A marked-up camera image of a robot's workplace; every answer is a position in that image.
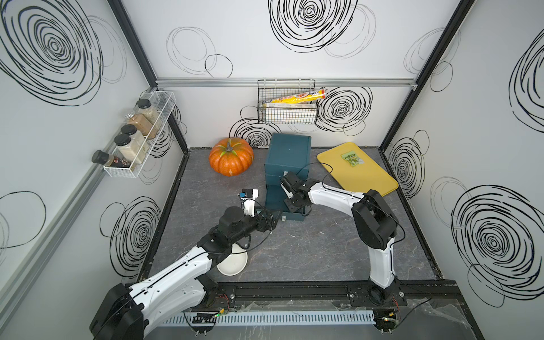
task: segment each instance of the glass jar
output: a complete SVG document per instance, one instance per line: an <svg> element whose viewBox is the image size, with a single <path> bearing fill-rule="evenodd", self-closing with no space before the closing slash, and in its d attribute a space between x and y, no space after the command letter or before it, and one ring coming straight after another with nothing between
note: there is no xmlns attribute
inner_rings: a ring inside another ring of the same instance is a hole
<svg viewBox="0 0 544 340"><path fill-rule="evenodd" d="M91 160L93 163L102 164L111 168L128 168L131 166L130 162L101 150L96 150Z"/></svg>
<svg viewBox="0 0 544 340"><path fill-rule="evenodd" d="M151 101L149 99L140 99L136 102L136 106L138 107L137 113L143 114L144 117L149 120L151 125L155 124L155 122L159 118L159 112L157 111L155 106L151 105Z"/></svg>
<svg viewBox="0 0 544 340"><path fill-rule="evenodd" d="M115 136L113 140L117 144L117 149L123 154L123 156L134 162L135 164L141 164L145 159L145 152L138 152L140 150L140 145L136 141L126 134L121 133Z"/></svg>
<svg viewBox="0 0 544 340"><path fill-rule="evenodd" d="M127 124L121 127L121 133L128 134L132 140L134 140L138 145L143 146L141 149L144 153L147 153L149 150L149 145L145 141L144 135L132 124Z"/></svg>
<svg viewBox="0 0 544 340"><path fill-rule="evenodd" d="M129 124L134 125L144 136L147 136L147 139L153 139L157 135L157 128L153 127L153 124L149 123L143 114L130 112L125 118Z"/></svg>

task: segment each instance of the white wall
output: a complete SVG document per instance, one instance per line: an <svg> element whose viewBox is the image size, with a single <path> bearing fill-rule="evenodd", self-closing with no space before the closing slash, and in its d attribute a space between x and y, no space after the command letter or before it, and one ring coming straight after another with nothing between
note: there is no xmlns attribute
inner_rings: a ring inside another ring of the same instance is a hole
<svg viewBox="0 0 544 340"><path fill-rule="evenodd" d="M158 77L394 78L418 73L417 66L404 65L407 51L420 37L444 27L458 1L124 4ZM423 62L439 36L418 49ZM421 62L413 53L409 59Z"/></svg>
<svg viewBox="0 0 544 340"><path fill-rule="evenodd" d="M89 325L107 291L139 272L181 157L177 142L163 157L150 156L151 184L106 175L1 340L92 339Z"/></svg>
<svg viewBox="0 0 544 340"><path fill-rule="evenodd" d="M62 4L2 2L2 20L30 36L0 28L0 308L93 152L148 86L107 1ZM159 138L139 178L102 180L0 339L92 339L105 293L138 273L181 161L168 127Z"/></svg>
<svg viewBox="0 0 544 340"><path fill-rule="evenodd" d="M317 125L258 122L257 88L169 90L178 99L189 146L213 146L230 133L259 147L268 146L274 132L310 135L312 146L380 145L410 88L327 88L330 96L320 101Z"/></svg>
<svg viewBox="0 0 544 340"><path fill-rule="evenodd" d="M106 1L9 2L2 15L30 36L0 28L0 296L147 88Z"/></svg>
<svg viewBox="0 0 544 340"><path fill-rule="evenodd" d="M486 339L542 337L543 11L477 1L451 83L433 76L386 153Z"/></svg>

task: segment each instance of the white bowl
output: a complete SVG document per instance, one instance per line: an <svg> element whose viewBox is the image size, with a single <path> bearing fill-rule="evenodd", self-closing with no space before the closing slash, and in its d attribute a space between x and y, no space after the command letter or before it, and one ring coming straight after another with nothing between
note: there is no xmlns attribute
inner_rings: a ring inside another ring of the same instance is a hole
<svg viewBox="0 0 544 340"><path fill-rule="evenodd" d="M219 272L226 276L234 276L240 274L248 263L248 253L238 244L232 245L232 253L234 255L227 256L223 262L217 265Z"/></svg>

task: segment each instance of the spice bottle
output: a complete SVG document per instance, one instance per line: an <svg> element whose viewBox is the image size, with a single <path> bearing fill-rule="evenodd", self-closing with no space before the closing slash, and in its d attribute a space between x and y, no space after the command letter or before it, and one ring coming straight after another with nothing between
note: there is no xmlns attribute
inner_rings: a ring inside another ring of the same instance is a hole
<svg viewBox="0 0 544 340"><path fill-rule="evenodd" d="M115 136L113 140L117 144L117 149L125 156L126 159L134 162L135 164L141 164L145 159L145 152L139 152L140 145L126 133L121 133Z"/></svg>
<svg viewBox="0 0 544 340"><path fill-rule="evenodd" d="M100 150L95 151L91 160L93 163L102 164L111 168L128 168L131 166L130 162Z"/></svg>
<svg viewBox="0 0 544 340"><path fill-rule="evenodd" d="M159 118L159 112L155 106L151 105L149 99L140 99L136 102L136 106L138 107L137 113L143 114L151 125L155 124L155 121Z"/></svg>
<svg viewBox="0 0 544 340"><path fill-rule="evenodd" d="M157 128L153 127L153 124L149 123L144 115L130 112L125 118L129 124L134 125L148 139L153 139L157 135Z"/></svg>
<svg viewBox="0 0 544 340"><path fill-rule="evenodd" d="M138 129L136 129L136 127L134 125L132 125L132 124L124 125L123 127L121 127L121 133L128 134L131 137L132 140L134 140L136 143L138 143L138 145L140 145L140 146L143 145L141 150L144 153L147 153L147 151L149 150L149 145L146 143L142 133L140 131L138 131Z"/></svg>

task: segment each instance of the wire basket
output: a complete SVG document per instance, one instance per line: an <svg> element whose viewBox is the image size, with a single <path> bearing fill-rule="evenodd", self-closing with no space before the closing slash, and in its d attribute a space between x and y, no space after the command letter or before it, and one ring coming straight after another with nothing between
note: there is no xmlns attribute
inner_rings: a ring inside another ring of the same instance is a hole
<svg viewBox="0 0 544 340"><path fill-rule="evenodd" d="M262 79L257 81L259 121L274 124L315 124L317 108L267 108L263 102L316 89L312 79Z"/></svg>
<svg viewBox="0 0 544 340"><path fill-rule="evenodd" d="M153 124L153 128L156 128L158 130L157 134L153 139L148 139L147 136L144 136L144 145L149 145L149 149L145 155L144 161L141 164L135 164L134 162L132 162L129 168L113 168L105 166L104 170L111 177L138 178L138 176L140 175L140 171L144 167L145 162L147 161L147 158L151 153L151 150L153 150L153 148L155 147L155 143L157 143L157 140L162 135L164 126L168 124L168 117L170 116L172 110L174 109L174 106L176 105L176 97L174 96L174 93L168 91L155 91L152 93L147 92L144 93L140 99L149 99L151 104L155 106L159 113L159 117ZM136 154L136 159L141 152L144 152L144 150L142 150L142 146ZM123 156L117 148L115 148L115 151L112 152L112 154L119 158L125 158L125 156Z"/></svg>

